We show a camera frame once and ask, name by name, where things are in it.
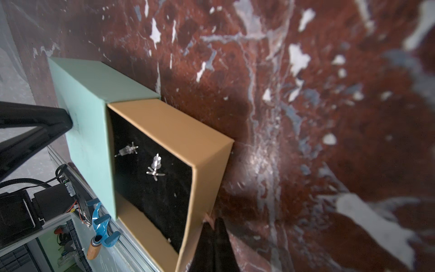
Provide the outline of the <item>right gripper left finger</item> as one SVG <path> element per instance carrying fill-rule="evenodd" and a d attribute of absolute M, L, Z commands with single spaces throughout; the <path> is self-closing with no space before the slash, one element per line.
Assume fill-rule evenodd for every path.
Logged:
<path fill-rule="evenodd" d="M 202 227 L 201 235 L 189 268 L 189 272 L 215 271 L 214 239 L 215 231 L 208 222 L 205 222 Z"/>

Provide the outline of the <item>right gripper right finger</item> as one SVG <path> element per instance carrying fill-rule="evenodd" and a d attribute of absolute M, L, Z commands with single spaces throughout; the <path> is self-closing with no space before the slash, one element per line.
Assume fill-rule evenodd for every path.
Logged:
<path fill-rule="evenodd" d="M 240 272 L 234 251 L 222 218 L 215 221 L 215 271 Z"/>

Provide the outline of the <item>mint jewelry box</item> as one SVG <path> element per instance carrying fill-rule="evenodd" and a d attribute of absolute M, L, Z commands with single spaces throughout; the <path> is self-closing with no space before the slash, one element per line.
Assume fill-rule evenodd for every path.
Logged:
<path fill-rule="evenodd" d="M 48 64 L 58 104 L 73 123 L 66 133 L 72 162 L 160 270 L 184 271 L 233 139 L 102 62 L 51 57 Z M 137 154 L 114 157 L 132 142 Z M 155 181 L 146 172 L 157 153 L 165 176 Z"/>

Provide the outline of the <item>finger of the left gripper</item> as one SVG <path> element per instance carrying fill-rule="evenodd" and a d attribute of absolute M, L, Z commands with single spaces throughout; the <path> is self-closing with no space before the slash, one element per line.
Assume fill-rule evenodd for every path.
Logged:
<path fill-rule="evenodd" d="M 1 128 L 30 128 L 1 142 L 1 180 L 73 127 L 62 108 L 1 102 Z"/>

